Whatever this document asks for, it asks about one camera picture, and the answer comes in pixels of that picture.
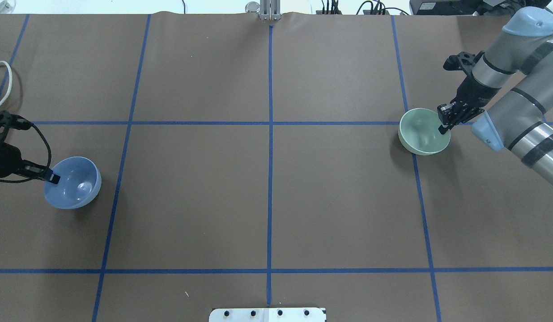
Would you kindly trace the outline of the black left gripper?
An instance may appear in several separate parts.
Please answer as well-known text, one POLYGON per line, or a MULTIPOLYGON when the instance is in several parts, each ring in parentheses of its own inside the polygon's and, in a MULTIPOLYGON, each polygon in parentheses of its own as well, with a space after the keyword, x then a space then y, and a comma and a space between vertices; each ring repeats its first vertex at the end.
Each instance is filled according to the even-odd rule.
POLYGON ((45 165, 34 165, 27 169, 30 162, 21 158, 21 151, 13 145, 0 144, 0 179, 16 174, 25 178, 35 178, 43 182, 58 185, 60 176, 45 165))

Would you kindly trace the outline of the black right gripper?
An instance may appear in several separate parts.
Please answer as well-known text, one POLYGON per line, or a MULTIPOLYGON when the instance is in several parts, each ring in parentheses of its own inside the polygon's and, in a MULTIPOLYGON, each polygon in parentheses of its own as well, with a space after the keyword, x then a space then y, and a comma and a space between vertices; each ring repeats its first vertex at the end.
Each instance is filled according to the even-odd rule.
POLYGON ((498 92, 498 88, 483 85, 473 76, 467 76, 457 88, 456 96, 448 104, 438 106, 437 114, 441 122, 438 132, 446 135, 452 127, 479 116, 498 92))

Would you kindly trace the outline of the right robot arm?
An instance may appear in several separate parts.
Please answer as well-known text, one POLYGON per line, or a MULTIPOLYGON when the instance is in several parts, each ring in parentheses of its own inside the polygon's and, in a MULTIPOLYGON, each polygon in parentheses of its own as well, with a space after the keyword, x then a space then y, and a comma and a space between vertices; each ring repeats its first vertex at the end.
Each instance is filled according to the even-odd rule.
POLYGON ((508 149, 553 186, 553 127, 543 120, 553 108, 553 13, 522 8, 489 49, 451 55, 443 68, 465 79, 437 108, 439 133, 473 121, 480 141, 508 149))

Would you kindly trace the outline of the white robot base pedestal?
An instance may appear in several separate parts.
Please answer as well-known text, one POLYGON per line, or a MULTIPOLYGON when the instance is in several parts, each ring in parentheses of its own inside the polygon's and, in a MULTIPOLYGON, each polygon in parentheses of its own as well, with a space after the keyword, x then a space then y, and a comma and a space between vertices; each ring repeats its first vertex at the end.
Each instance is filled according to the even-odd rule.
POLYGON ((214 309, 209 322, 326 322, 324 308, 224 308, 214 309))

